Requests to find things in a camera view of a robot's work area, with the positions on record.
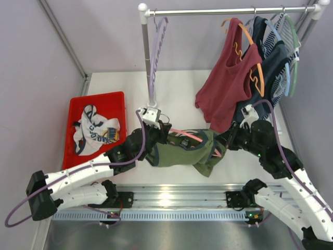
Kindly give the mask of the pink plastic hanger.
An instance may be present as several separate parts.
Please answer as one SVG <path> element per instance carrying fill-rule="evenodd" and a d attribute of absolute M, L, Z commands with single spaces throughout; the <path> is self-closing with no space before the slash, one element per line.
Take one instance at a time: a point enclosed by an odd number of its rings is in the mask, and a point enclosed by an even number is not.
<path fill-rule="evenodd" d="M 198 142 L 202 142 L 203 141 L 203 139 L 195 136 L 192 133 L 189 133 L 188 130 L 184 131 L 184 130 L 178 130 L 178 129 L 171 128 L 170 131 L 173 132 L 173 133 L 176 133 L 177 135 L 187 136 L 187 137 L 192 138 L 192 139 L 194 139 L 194 140 L 196 140 Z M 222 154 L 217 149 L 215 149 L 214 152 L 215 153 L 212 156 L 222 158 Z"/>

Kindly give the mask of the green tank top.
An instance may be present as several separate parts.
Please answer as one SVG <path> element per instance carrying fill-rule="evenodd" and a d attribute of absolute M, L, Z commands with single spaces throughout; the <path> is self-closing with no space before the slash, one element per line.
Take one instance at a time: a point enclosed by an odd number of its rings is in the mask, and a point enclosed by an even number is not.
<path fill-rule="evenodd" d="M 166 144 L 157 143 L 146 160 L 153 167 L 171 167 L 192 165 L 201 175 L 209 177 L 215 165 L 226 154 L 226 148 L 215 137 L 217 132 L 211 129 L 184 130 L 193 135 L 172 132 Z"/>

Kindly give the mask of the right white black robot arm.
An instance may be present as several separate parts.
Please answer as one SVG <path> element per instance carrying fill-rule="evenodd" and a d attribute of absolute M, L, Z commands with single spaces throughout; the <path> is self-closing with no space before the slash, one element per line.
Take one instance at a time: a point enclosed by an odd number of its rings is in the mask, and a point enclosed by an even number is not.
<path fill-rule="evenodd" d="M 249 180 L 234 192 L 232 208 L 261 207 L 283 222 L 305 249 L 332 249 L 332 209 L 324 202 L 304 168 L 290 149 L 281 146 L 275 128 L 258 120 L 250 126 L 233 125 L 215 139 L 226 149 L 240 149 L 258 157 L 269 173 L 298 205 L 293 207 L 259 179 Z"/>

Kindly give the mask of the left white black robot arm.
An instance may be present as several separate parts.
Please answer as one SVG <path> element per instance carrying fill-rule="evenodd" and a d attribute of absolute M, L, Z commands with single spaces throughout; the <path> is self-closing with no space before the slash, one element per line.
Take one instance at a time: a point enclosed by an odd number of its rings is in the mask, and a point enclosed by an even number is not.
<path fill-rule="evenodd" d="M 40 221 L 75 206 L 106 208 L 116 204 L 118 192 L 109 177 L 131 170 L 150 155 L 158 143 L 168 141 L 170 123 L 144 125 L 113 147 L 83 164 L 54 173 L 37 171 L 26 189 L 31 217 Z"/>

